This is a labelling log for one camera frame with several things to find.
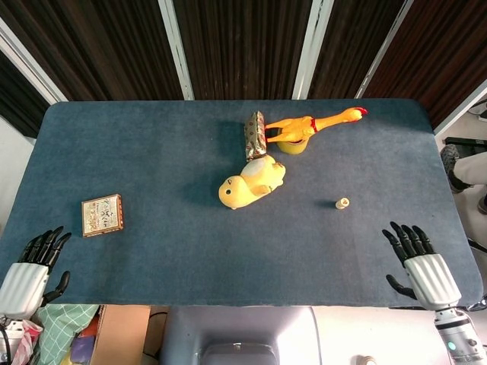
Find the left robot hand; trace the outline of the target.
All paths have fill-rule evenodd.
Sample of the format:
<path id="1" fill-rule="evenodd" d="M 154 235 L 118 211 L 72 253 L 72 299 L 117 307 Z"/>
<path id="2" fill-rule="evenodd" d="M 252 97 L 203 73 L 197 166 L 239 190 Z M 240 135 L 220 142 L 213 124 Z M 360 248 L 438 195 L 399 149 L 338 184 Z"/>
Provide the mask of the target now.
<path id="1" fill-rule="evenodd" d="M 64 227 L 48 230 L 34 237 L 24 247 L 20 258 L 11 265 L 1 285 L 1 317 L 29 319 L 42 306 L 61 297 L 71 273 L 64 271 L 54 290 L 46 291 L 53 268 L 72 234 Z"/>

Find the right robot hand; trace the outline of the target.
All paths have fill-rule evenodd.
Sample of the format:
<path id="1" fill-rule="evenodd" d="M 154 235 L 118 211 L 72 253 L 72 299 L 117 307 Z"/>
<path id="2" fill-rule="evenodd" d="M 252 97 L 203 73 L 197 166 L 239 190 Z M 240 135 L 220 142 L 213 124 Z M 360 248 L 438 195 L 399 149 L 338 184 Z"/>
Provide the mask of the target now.
<path id="1" fill-rule="evenodd" d="M 392 275 L 386 275 L 388 284 L 404 297 L 416 300 L 426 310 L 440 312 L 456 307 L 462 297 L 459 287 L 442 255 L 437 253 L 418 226 L 390 222 L 392 230 L 382 230 L 399 259 L 408 287 Z"/>

